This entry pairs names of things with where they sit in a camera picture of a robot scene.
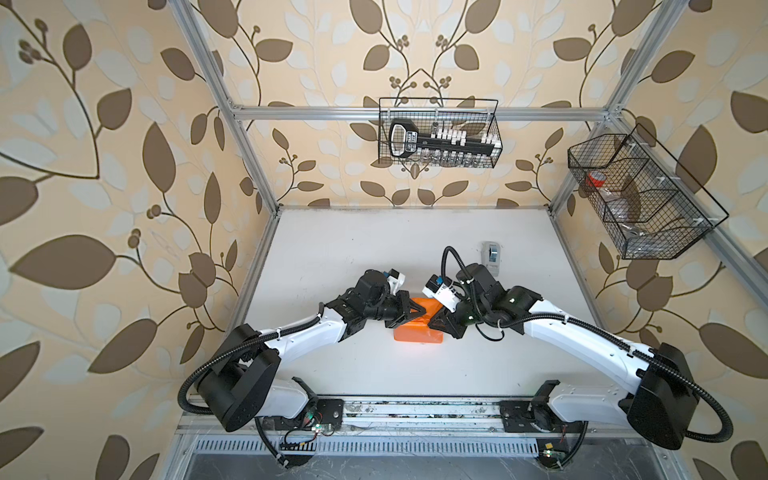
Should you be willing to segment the orange wrapping paper sheet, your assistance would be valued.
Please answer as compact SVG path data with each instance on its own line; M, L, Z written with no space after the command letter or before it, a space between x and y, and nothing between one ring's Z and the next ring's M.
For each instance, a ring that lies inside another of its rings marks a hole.
M441 344L443 332L428 326L431 318L443 307L435 299L415 298L414 302L423 307L426 313L394 329L394 340L408 343Z

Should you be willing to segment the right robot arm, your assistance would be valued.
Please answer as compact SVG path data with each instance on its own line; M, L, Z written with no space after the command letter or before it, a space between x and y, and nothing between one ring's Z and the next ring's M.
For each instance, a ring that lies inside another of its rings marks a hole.
M523 415L539 430L577 422L613 424L628 426L659 447L681 448L701 396L679 350L618 337L523 286L506 289L480 264L469 265L455 280L434 275L423 292L442 306L430 319L432 329L456 339L470 325L510 329L565 351L610 380L608 386L545 381Z

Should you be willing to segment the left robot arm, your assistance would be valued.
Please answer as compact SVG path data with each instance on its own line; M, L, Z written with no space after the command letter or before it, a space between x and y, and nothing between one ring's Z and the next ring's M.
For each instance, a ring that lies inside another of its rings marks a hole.
M227 432L261 417L303 419L314 393L303 380L278 377L281 367L363 329L369 320L394 329L427 314L403 290L396 270L366 271L356 285L321 303L318 313L268 331L241 325L230 332L212 358L182 384L177 401L187 413L212 415Z

